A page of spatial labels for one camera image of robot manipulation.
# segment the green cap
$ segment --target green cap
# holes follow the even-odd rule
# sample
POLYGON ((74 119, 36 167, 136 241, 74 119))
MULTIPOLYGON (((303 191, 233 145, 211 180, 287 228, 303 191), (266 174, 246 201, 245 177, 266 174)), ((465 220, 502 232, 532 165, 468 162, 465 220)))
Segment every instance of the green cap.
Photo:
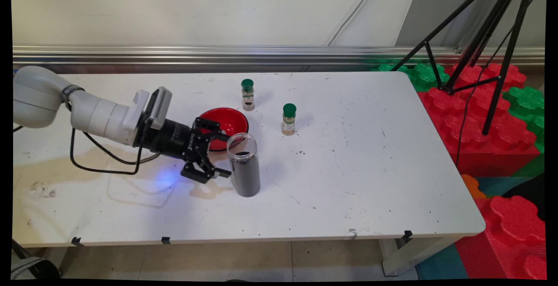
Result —
POLYGON ((283 106, 283 114, 285 114, 285 117, 287 117, 287 118, 295 117, 296 106, 294 104, 291 104, 291 103, 285 104, 285 106, 283 106))
POLYGON ((241 83, 242 89, 246 92, 253 91, 254 82, 251 79, 244 79, 241 83))

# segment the tripod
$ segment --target tripod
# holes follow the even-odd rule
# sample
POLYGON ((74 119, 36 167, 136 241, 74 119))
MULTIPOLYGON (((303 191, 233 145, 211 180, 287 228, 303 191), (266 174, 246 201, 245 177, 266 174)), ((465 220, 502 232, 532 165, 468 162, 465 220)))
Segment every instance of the tripod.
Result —
POLYGON ((492 123, 492 118, 494 117, 494 113, 496 111, 496 105, 498 103, 498 99, 500 98, 500 94, 502 93, 502 88, 504 87, 504 81, 506 80, 506 75, 508 73, 508 68, 510 66, 510 61, 512 59, 512 55, 514 54, 514 49, 516 47, 517 38, 520 33, 520 29, 525 17, 525 13, 527 11, 527 7, 530 3, 530 0, 521 0, 519 10, 517 12, 516 20, 514 22, 514 27, 512 27, 510 42, 508 42, 508 47, 506 48, 506 54, 504 55, 504 60, 502 61, 502 68, 500 69, 500 74, 494 78, 486 79, 484 81, 477 81, 476 83, 472 83, 470 85, 465 85, 463 87, 459 87, 454 89, 454 84, 458 79, 459 75, 462 73, 463 69, 469 63, 471 57, 473 58, 470 62, 470 66, 473 67, 477 60, 480 57, 480 54, 484 50, 490 36, 496 29, 498 22, 506 12, 511 0, 497 0, 496 4, 488 14, 486 20, 483 22, 482 26, 480 27, 479 31, 477 32, 476 36, 473 38, 473 41, 463 53, 462 59, 460 59, 457 67, 455 68, 452 76, 448 80, 445 85, 442 85, 442 81, 440 79, 440 74, 438 73, 438 69, 436 68, 436 62, 434 60, 434 56, 432 55, 432 50, 430 49, 429 41, 436 36, 446 25, 448 25, 456 16, 458 16, 469 4, 471 4, 474 0, 466 0, 459 6, 452 14, 450 14, 437 28, 434 29, 430 34, 428 34, 422 42, 420 42, 413 50, 407 54, 398 64, 396 64, 391 71, 396 71, 401 67, 404 63, 407 62, 413 55, 416 54, 423 46, 426 48, 426 52, 428 53, 428 58, 430 59, 430 64, 432 65, 432 69, 434 70, 434 76, 436 77, 436 83, 438 90, 446 91, 449 95, 453 95, 455 92, 463 91, 469 88, 477 87, 479 85, 485 85, 486 83, 490 83, 496 81, 496 88, 494 89, 494 94, 492 95, 492 101, 490 101, 490 107, 488 109, 488 115, 484 122, 483 127, 483 135, 488 135, 488 131, 490 129, 490 124, 492 123))

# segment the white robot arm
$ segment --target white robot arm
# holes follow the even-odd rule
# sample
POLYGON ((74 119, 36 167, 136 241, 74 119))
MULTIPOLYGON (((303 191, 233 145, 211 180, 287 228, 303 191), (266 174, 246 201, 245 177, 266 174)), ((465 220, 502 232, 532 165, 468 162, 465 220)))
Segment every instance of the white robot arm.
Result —
MULTIPOLYGON (((61 93, 72 89, 70 86, 68 81, 48 69, 37 66, 21 68, 14 77, 14 123, 30 128, 47 127, 63 103, 61 93)), ((172 93, 163 91, 167 93, 162 105, 168 107, 172 93)), ((71 125, 85 133, 132 145, 148 97, 147 91, 140 90, 128 107, 85 91, 73 91, 68 96, 72 107, 71 125)), ((166 110, 162 113, 163 121, 165 114, 166 110)))
POLYGON ((131 105, 124 106, 91 95, 48 69, 26 66, 14 76, 14 123, 29 128, 47 127, 65 102, 71 110, 70 122, 74 129, 183 159, 186 164, 181 175, 201 183, 219 175, 229 177, 229 171, 213 166, 207 157, 211 141, 227 141, 229 136, 221 130, 219 123, 208 119, 196 118, 191 128, 166 119, 172 96, 168 89, 159 87, 144 111, 149 99, 147 91, 136 92, 131 105))

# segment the clear plastic jar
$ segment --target clear plastic jar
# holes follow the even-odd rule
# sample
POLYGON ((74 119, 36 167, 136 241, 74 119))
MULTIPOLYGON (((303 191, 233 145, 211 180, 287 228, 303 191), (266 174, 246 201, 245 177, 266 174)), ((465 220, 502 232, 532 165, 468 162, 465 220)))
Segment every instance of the clear plastic jar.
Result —
POLYGON ((258 145, 248 133, 237 133, 227 141, 232 181, 237 193, 252 197, 259 192, 258 145))
POLYGON ((281 125, 283 135, 291 136, 295 133, 295 117, 296 106, 292 103, 285 104, 283 106, 283 124, 281 125))
POLYGON ((245 111, 254 109, 254 82, 251 79, 244 79, 242 86, 242 108, 245 111))

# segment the tiled floor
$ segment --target tiled floor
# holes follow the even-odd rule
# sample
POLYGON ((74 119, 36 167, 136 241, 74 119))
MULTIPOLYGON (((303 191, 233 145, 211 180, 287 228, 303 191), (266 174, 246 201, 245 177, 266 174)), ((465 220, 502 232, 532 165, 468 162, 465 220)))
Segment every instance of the tiled floor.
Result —
POLYGON ((318 282, 416 280, 412 269, 386 278, 375 240, 236 242, 69 248, 64 278, 318 282))

